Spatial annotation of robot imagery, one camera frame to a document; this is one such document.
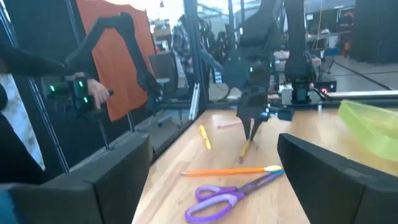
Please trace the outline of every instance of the translucent green bowl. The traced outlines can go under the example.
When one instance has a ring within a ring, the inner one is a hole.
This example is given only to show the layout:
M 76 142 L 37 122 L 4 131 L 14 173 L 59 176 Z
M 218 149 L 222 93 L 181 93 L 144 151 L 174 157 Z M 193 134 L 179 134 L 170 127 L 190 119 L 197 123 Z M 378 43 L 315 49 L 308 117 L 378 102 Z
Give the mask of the translucent green bowl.
M 338 115 L 369 151 L 398 162 L 398 113 L 343 100 Z

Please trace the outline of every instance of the orange cloth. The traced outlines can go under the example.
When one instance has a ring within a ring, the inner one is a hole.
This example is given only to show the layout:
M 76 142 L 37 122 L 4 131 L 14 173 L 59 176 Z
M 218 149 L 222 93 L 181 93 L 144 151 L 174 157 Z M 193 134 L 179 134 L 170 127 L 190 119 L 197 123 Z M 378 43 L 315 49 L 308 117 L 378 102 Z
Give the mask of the orange cloth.
M 154 54 L 155 50 L 146 11 L 134 9 L 130 5 L 112 4 L 104 0 L 77 0 L 77 5 L 86 32 L 91 30 L 99 17 L 114 16 L 120 12 L 129 13 L 134 20 L 136 39 L 142 56 L 150 69 L 147 56 Z M 129 111 L 146 102 L 147 96 L 137 84 L 137 71 L 134 63 L 123 38 L 114 29 L 104 32 L 93 50 L 93 58 L 100 82 L 106 88 L 114 90 L 114 95 L 107 102 L 111 121 L 122 118 Z

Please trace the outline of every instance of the hand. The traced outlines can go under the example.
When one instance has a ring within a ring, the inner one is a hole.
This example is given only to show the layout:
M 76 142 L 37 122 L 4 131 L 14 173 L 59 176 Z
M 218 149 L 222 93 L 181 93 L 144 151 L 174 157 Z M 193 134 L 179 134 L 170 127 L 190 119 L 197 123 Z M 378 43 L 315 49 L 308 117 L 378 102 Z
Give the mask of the hand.
M 88 93 L 94 97 L 95 106 L 101 109 L 101 104 L 105 103 L 110 96 L 108 89 L 94 79 L 87 80 L 87 87 Z

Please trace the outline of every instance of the purple scissors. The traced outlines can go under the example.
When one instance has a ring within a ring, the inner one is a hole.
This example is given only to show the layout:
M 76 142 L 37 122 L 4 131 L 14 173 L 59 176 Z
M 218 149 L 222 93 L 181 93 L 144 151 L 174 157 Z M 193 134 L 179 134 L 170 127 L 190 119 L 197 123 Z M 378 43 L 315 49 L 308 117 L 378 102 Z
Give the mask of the purple scissors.
M 261 187 L 273 181 L 277 177 L 280 177 L 284 173 L 285 172 L 283 170 L 270 172 L 248 184 L 245 184 L 241 188 L 202 185 L 198 187 L 195 192 L 195 195 L 199 202 L 196 205 L 190 207 L 185 212 L 185 219 L 190 223 L 201 223 L 217 220 L 230 212 L 232 208 L 236 205 L 236 203 L 242 200 L 246 195 L 257 189 L 260 189 Z M 213 192 L 213 194 L 201 195 L 201 193 L 203 192 Z M 193 216 L 194 213 L 202 211 L 221 202 L 229 202 L 229 204 L 218 213 L 209 215 L 207 217 Z

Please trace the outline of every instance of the wooden table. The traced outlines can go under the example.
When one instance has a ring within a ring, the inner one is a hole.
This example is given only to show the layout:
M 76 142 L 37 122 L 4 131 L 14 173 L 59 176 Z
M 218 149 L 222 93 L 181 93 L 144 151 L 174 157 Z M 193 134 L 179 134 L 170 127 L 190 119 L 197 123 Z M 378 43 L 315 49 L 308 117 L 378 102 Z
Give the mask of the wooden table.
M 398 176 L 398 163 L 380 159 L 365 150 L 338 117 L 336 110 L 296 111 L 291 123 L 271 118 L 259 128 L 254 139 L 258 148 L 252 146 L 243 165 L 238 164 L 239 153 L 245 143 L 243 127 L 216 128 L 235 121 L 238 118 L 234 111 L 206 111 L 201 115 L 152 166 L 133 223 L 186 223 L 184 212 L 196 203 L 194 191 L 199 185 L 241 186 L 261 174 L 181 177 L 182 171 L 280 164 L 276 150 L 280 133 L 293 134 Z M 205 148 L 199 135 L 198 127 L 201 124 L 210 139 L 211 151 Z M 289 181 L 283 176 L 240 201 L 231 213 L 215 223 L 308 224 L 309 221 Z

